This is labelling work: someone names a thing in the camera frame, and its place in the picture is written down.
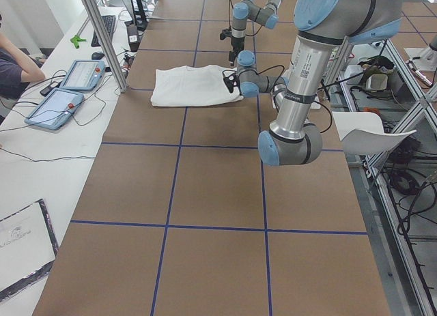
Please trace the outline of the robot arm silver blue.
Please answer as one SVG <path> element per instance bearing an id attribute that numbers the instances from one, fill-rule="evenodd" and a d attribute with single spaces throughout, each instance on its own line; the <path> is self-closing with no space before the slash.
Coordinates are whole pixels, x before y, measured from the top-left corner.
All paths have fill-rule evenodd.
<path id="1" fill-rule="evenodd" d="M 364 44 L 393 37 L 401 25 L 404 0 L 297 0 L 298 35 L 287 78 L 260 74 L 254 54 L 242 46 L 247 20 L 272 29 L 281 2 L 268 0 L 259 8 L 242 0 L 235 5 L 231 26 L 240 93 L 245 98 L 270 93 L 279 104 L 277 118 L 257 141 L 262 162 L 270 166 L 307 164 L 320 155 L 322 136 L 307 116 L 332 50 L 344 41 Z"/>
<path id="2" fill-rule="evenodd" d="M 252 20 L 261 27 L 274 29 L 279 20 L 278 9 L 282 1 L 268 0 L 262 8 L 255 5 L 252 0 L 241 0 L 235 4 L 232 10 L 232 22 L 220 34 L 220 40 L 231 38 L 232 50 L 229 52 L 228 58 L 231 66 L 234 66 L 238 54 L 244 50 L 247 21 Z"/>

